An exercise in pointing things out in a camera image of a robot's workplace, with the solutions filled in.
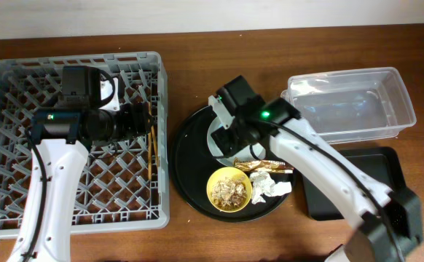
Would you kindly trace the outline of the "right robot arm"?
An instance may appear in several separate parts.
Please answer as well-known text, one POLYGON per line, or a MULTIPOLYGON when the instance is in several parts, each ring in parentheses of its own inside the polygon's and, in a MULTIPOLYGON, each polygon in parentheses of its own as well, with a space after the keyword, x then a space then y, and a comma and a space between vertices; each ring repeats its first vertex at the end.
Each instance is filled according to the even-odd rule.
POLYGON ((265 102, 243 76, 208 98, 221 127, 211 137, 222 158, 260 144, 289 163, 339 210, 354 232, 327 261, 404 261, 424 241, 421 202, 358 169, 324 141, 283 98, 265 102))

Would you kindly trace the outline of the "food scraps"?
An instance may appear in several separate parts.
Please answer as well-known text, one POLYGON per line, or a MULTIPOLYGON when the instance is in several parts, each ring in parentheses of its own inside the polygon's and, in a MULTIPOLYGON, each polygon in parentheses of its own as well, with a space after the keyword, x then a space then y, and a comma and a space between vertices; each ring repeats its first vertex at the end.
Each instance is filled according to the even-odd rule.
POLYGON ((219 209, 234 211, 241 208, 247 199, 246 185, 242 179, 225 178, 211 189, 211 199, 219 209))

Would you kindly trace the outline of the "yellow bowl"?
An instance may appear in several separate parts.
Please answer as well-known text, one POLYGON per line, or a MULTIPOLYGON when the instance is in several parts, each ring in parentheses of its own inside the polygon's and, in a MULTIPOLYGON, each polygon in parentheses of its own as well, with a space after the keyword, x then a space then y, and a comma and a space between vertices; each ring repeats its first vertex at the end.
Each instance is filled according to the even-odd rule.
POLYGON ((207 191, 207 197, 210 201, 210 203, 219 211, 225 212, 225 213, 236 213, 237 211, 242 210, 250 201, 251 201, 251 195, 252 195, 252 185, 249 177, 241 170, 234 168, 234 167, 223 167, 221 169, 218 169, 215 171, 210 178, 208 179, 208 183, 206 186, 207 191), (242 179, 244 184, 246 185, 246 191, 247 191, 247 199, 245 201, 245 204, 234 211, 225 211, 219 209, 214 203, 212 203, 211 199, 211 189, 214 184, 216 184, 219 180, 223 180, 225 178, 231 178, 231 179, 242 179))

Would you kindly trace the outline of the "gold snack wrapper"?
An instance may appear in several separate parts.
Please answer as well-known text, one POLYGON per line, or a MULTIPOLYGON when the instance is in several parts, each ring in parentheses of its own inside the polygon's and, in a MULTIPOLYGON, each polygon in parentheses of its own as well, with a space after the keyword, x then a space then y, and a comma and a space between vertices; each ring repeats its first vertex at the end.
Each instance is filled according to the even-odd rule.
POLYGON ((243 172, 268 172, 274 174, 291 174, 294 168, 285 163, 275 160, 253 160, 253 161, 239 161, 235 159, 233 167, 243 172))

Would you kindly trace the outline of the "round black tray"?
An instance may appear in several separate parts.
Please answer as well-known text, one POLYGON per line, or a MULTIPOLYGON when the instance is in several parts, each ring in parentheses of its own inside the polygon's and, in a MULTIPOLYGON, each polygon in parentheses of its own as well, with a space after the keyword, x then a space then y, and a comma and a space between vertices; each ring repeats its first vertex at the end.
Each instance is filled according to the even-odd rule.
POLYGON ((186 118, 176 130, 168 154, 170 176, 173 184, 192 208, 209 218, 229 223, 253 221, 277 209, 288 197, 265 196, 264 203, 247 204, 235 213, 215 208, 206 194, 209 177, 224 165, 211 157, 206 142, 206 132, 216 115, 204 106, 186 118))

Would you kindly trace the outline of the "clear plastic bin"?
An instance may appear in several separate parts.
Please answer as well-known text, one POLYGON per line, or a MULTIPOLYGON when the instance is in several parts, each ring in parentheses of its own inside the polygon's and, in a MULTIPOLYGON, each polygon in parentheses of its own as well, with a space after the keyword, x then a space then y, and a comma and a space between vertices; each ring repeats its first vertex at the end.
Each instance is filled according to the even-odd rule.
POLYGON ((417 123, 394 67, 292 76, 280 96, 331 144, 393 138, 417 123))

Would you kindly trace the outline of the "grey dishwasher rack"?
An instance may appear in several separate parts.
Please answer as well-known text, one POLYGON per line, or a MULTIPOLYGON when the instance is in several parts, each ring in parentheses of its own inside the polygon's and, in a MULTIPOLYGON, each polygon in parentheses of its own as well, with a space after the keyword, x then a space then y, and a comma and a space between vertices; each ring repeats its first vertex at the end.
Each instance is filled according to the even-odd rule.
POLYGON ((25 128, 34 111, 61 89, 64 66, 93 66, 117 80, 127 73, 134 97, 151 103, 159 167, 148 135, 92 147, 76 191, 73 234, 160 229, 169 220, 168 76, 156 52, 0 60, 0 239, 18 235, 31 181, 25 128))

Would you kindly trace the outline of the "black rectangular tray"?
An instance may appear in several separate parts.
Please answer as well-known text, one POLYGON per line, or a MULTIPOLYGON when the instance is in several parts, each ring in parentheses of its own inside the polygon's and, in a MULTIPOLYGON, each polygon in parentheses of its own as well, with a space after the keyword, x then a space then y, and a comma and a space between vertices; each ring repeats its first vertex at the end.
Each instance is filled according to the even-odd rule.
MULTIPOLYGON (((386 184, 394 191, 406 182, 396 151, 391 147, 357 148, 339 151, 361 171, 386 184)), ((338 209, 305 176, 302 176, 308 215, 316 221, 343 219, 338 209)))

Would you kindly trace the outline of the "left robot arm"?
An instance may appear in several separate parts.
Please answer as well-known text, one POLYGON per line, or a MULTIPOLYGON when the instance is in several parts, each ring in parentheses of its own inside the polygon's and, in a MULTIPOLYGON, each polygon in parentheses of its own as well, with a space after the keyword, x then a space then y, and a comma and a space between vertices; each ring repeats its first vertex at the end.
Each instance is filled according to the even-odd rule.
POLYGON ((106 71, 66 65, 61 84, 25 130, 31 182, 10 261, 70 261, 76 190, 92 145, 146 135, 154 124, 147 102, 119 102, 119 83, 106 71))

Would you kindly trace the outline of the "white tissue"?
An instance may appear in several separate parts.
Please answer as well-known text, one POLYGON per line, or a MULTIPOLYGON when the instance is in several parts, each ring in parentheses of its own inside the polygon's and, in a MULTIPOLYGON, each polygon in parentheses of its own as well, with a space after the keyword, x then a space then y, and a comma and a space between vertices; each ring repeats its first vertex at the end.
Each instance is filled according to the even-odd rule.
POLYGON ((292 185, 290 182, 276 183, 268 172, 257 171, 249 175, 252 184, 251 203, 256 205, 258 203, 265 203, 263 195, 266 197, 281 197, 284 194, 292 192, 292 185))

